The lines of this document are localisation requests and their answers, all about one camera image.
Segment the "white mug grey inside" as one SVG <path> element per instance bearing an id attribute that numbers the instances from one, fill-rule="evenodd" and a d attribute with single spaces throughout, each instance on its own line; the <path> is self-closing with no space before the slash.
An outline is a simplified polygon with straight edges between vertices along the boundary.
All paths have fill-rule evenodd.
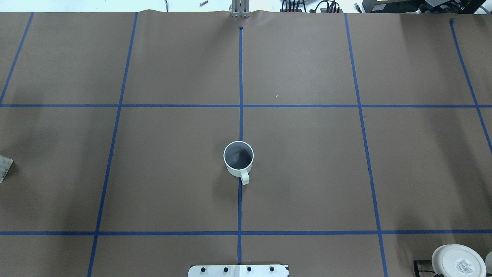
<path id="1" fill-rule="evenodd" d="M 234 141 L 225 147 L 223 161 L 230 175 L 241 179 L 243 185 L 250 183 L 254 162 L 254 150 L 244 141 Z"/>

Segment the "milk carton green cap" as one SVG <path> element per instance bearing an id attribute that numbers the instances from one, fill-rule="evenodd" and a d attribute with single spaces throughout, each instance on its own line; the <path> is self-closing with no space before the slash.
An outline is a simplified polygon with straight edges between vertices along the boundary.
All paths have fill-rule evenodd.
<path id="1" fill-rule="evenodd" d="M 0 156 L 0 183 L 2 183 L 13 164 L 13 160 L 4 156 Z"/>

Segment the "white mug upper on rack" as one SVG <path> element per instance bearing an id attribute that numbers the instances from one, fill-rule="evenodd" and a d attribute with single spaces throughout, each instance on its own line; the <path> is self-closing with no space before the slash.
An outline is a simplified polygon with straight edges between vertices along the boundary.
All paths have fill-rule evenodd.
<path id="1" fill-rule="evenodd" d="M 485 267 L 487 275 L 492 275 L 492 252 L 489 252 L 485 257 Z"/>

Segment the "aluminium frame post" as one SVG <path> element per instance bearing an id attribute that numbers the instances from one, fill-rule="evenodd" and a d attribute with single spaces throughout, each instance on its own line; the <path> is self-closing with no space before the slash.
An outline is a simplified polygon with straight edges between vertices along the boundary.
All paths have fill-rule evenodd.
<path id="1" fill-rule="evenodd" d="M 251 15 L 249 0 L 232 0 L 230 6 L 231 16 L 233 18 L 248 18 Z"/>

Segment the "white pillar with base plate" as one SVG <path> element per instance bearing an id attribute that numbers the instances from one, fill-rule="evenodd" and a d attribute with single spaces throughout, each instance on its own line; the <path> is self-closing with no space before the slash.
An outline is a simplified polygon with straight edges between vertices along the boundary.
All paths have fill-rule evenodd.
<path id="1" fill-rule="evenodd" d="M 288 277 L 288 265 L 197 265 L 188 270 L 188 277 Z"/>

